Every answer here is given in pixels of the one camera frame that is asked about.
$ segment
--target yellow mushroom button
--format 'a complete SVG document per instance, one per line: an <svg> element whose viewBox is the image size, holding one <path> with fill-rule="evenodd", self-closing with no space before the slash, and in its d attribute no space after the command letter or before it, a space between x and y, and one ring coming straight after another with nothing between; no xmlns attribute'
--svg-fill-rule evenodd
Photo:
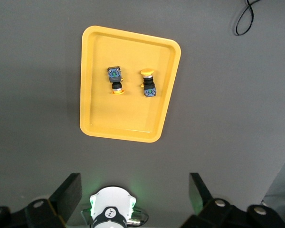
<svg viewBox="0 0 285 228"><path fill-rule="evenodd" d="M150 76L150 75L152 75L153 72L154 72L153 69L147 68L147 69L143 69L141 71L141 74L144 75L144 76Z"/></svg>

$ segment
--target black cable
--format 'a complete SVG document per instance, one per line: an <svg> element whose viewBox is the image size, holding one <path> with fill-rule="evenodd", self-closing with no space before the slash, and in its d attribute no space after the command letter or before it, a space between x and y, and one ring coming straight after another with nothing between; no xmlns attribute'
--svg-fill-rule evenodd
<svg viewBox="0 0 285 228"><path fill-rule="evenodd" d="M149 220L149 215L148 215L148 214L145 214L145 213L142 213L142 214L145 215L147 218L146 218L146 220L143 221L139 226L136 226L136 227L141 227L141 226L143 226L143 225L146 224L147 221Z"/></svg>
<svg viewBox="0 0 285 228"><path fill-rule="evenodd" d="M86 220L85 216L83 215L83 213L84 213L84 212L89 212L89 213L91 213L91 209L90 209L90 208L88 208L88 209L84 209L84 210L82 210L82 211L80 212L80 214L81 214L82 218L83 218L83 219L84 219L84 221L85 221L85 224L86 224L86 225L91 225L91 224L88 224L88 222L87 222L87 220Z"/></svg>
<svg viewBox="0 0 285 228"><path fill-rule="evenodd" d="M244 10L244 12L242 13L242 15L239 17L239 19L238 19L238 21L237 21L237 25L236 25L236 36L242 36L242 35L244 35L244 34L246 34L249 30L250 30L250 28L251 28L251 26L252 26L252 22L253 22L253 19L254 19L254 17L255 17L255 15L254 15L254 13L253 13L253 9L252 9L252 5L253 4L255 4L255 3L257 3L258 1L261 1L261 0L255 0L255 1L253 1L252 3L250 3L249 2L249 0L247 0L247 7L246 7L246 9ZM245 32L243 32L243 33L239 33L238 32L238 24L240 23L240 21L242 20L242 17L244 16L244 14L245 14L245 12L247 11L249 9L249 11L250 11L250 15L251 15L251 21L250 21L250 25L249 25L249 27L247 28L247 30L245 31Z"/></svg>

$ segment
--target yellow tray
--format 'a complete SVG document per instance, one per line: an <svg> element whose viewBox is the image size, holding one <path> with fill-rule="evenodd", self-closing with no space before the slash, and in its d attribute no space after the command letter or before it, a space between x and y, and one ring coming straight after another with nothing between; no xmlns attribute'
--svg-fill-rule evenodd
<svg viewBox="0 0 285 228"><path fill-rule="evenodd" d="M181 57L173 40L88 27L82 36L80 128L90 136L152 143L162 133ZM108 67L119 66L124 94L113 95ZM157 94L145 97L140 71L154 69Z"/></svg>

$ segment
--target green led light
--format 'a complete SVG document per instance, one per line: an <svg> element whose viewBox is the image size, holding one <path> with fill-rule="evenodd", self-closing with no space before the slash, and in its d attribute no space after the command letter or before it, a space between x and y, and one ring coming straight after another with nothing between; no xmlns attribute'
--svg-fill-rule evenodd
<svg viewBox="0 0 285 228"><path fill-rule="evenodd" d="M129 216L130 218L132 217L132 212L133 212L133 208L135 206L136 203L136 199L135 198L130 198L130 208L129 208Z"/></svg>
<svg viewBox="0 0 285 228"><path fill-rule="evenodd" d="M94 215L94 209L95 209L95 201L96 201L96 196L92 196L90 198L90 203L91 203L91 217Z"/></svg>

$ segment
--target robot logo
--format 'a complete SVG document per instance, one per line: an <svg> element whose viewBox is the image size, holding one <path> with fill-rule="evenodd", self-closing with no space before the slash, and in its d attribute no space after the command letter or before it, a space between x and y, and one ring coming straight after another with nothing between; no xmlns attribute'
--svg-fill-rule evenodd
<svg viewBox="0 0 285 228"><path fill-rule="evenodd" d="M114 218L116 216L116 210L114 208L109 208L104 214L107 218Z"/></svg>

